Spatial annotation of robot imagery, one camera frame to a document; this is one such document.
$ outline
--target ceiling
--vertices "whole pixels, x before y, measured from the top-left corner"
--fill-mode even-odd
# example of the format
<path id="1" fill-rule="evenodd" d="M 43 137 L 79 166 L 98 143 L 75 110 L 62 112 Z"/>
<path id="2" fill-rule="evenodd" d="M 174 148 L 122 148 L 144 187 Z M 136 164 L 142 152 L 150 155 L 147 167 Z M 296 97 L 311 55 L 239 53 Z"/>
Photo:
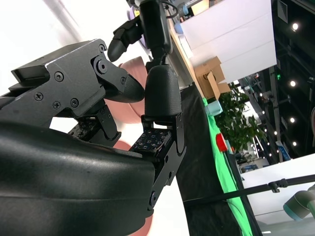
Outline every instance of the ceiling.
<path id="1" fill-rule="evenodd" d="M 281 161 L 277 140 L 291 158 L 315 152 L 311 128 L 315 106 L 315 1 L 303 2 L 309 9 L 296 0 L 273 2 L 277 65 L 260 71 L 259 77 L 246 78 L 252 87 L 252 99 L 259 106 L 256 110 L 262 129 L 267 129 L 270 164 Z"/>

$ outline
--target light blue object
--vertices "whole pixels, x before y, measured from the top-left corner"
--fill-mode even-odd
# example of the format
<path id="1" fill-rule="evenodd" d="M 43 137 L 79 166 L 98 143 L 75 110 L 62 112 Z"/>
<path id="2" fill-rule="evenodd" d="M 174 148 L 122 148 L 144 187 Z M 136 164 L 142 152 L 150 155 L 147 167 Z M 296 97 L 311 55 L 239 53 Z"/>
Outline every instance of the light blue object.
<path id="1" fill-rule="evenodd" d="M 177 23 L 175 24 L 175 27 L 174 27 L 174 28 L 175 28 L 175 32 L 176 32 L 176 33 L 178 33 L 178 34 L 183 34 L 183 33 L 184 33 L 180 22 L 177 22 Z"/>
<path id="2" fill-rule="evenodd" d="M 205 111 L 206 111 L 207 115 L 209 115 L 209 116 L 216 116 L 216 115 L 220 114 L 223 111 L 223 109 L 222 109 L 219 101 L 214 101 L 212 103 L 209 103 L 205 107 Z"/>
<path id="3" fill-rule="evenodd" d="M 233 154 L 233 151 L 232 151 L 230 142 L 229 142 L 228 140 L 225 140 L 225 143 L 226 143 L 228 152 L 229 152 L 230 154 Z"/>
<path id="4" fill-rule="evenodd" d="M 284 204 L 283 209 L 288 214 L 288 216 L 290 216 L 293 220 L 296 220 L 296 221 L 302 220 L 286 204 Z"/>
<path id="5" fill-rule="evenodd" d="M 185 15 L 188 15 L 188 14 L 189 14 L 189 12 L 188 12 L 188 7 L 187 7 L 186 5 L 183 6 L 183 13 L 184 13 Z"/>

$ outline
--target black pole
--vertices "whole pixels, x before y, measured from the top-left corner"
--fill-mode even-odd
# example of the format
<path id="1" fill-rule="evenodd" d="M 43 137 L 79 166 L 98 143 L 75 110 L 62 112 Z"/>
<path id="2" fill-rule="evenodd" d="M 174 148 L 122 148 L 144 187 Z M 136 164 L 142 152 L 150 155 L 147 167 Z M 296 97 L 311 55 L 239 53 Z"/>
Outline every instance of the black pole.
<path id="1" fill-rule="evenodd" d="M 277 193 L 279 192 L 278 187 L 286 188 L 288 186 L 298 185 L 302 183 L 310 183 L 310 182 L 315 182 L 315 175 L 282 179 L 282 180 L 271 182 L 269 184 L 263 184 L 263 185 L 259 185 L 259 186 L 255 186 L 251 188 L 245 188 L 245 189 L 241 189 L 241 190 L 237 190 L 237 191 L 233 191 L 229 193 L 224 193 L 221 195 L 187 200 L 187 201 L 184 201 L 184 206 L 189 207 L 189 206 L 198 205 L 198 204 L 224 201 L 231 198 L 242 197 L 249 194 L 261 193 L 261 192 L 265 192 L 269 190 L 272 190 L 273 192 Z"/>

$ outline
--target black plastic housing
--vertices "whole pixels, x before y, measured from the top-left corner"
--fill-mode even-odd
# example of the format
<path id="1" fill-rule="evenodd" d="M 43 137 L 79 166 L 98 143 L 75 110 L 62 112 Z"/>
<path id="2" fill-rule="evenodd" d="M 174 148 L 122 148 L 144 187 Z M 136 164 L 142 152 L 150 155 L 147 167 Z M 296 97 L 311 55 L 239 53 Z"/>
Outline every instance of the black plastic housing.
<path id="1" fill-rule="evenodd" d="M 0 235 L 128 235 L 141 228 L 155 169 L 141 154 L 0 122 Z"/>

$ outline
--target blue object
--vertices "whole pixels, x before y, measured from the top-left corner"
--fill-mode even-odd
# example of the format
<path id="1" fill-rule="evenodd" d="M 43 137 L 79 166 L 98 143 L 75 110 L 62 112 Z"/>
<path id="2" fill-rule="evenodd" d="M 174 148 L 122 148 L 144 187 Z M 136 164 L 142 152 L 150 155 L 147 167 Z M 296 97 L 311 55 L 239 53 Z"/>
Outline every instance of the blue object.
<path id="1" fill-rule="evenodd" d="M 180 22 L 177 22 L 177 23 L 175 24 L 175 27 L 174 27 L 174 28 L 175 28 L 175 32 L 176 32 L 176 33 L 178 33 L 178 34 L 183 34 L 183 33 L 184 33 Z"/>
<path id="2" fill-rule="evenodd" d="M 282 154 L 283 157 L 283 161 L 289 161 L 291 160 L 289 153 L 287 153 L 287 151 L 285 150 L 283 144 L 281 143 L 281 141 L 276 141 L 276 145 L 278 146 L 279 151 Z"/>
<path id="3" fill-rule="evenodd" d="M 287 215 L 290 216 L 293 220 L 296 220 L 296 221 L 302 220 L 286 204 L 284 204 L 283 209 L 287 213 Z"/>
<path id="4" fill-rule="evenodd" d="M 223 111 L 223 109 L 219 101 L 214 101 L 205 106 L 205 111 L 209 116 L 216 116 L 220 114 Z"/>
<path id="5" fill-rule="evenodd" d="M 188 15 L 188 14 L 189 14 L 188 8 L 187 8 L 186 5 L 183 6 L 183 13 L 184 13 L 185 15 Z"/>
<path id="6" fill-rule="evenodd" d="M 225 143 L 226 143 L 228 152 L 229 152 L 230 154 L 233 154 L 233 151 L 232 151 L 230 142 L 229 142 L 228 140 L 225 140 Z"/>

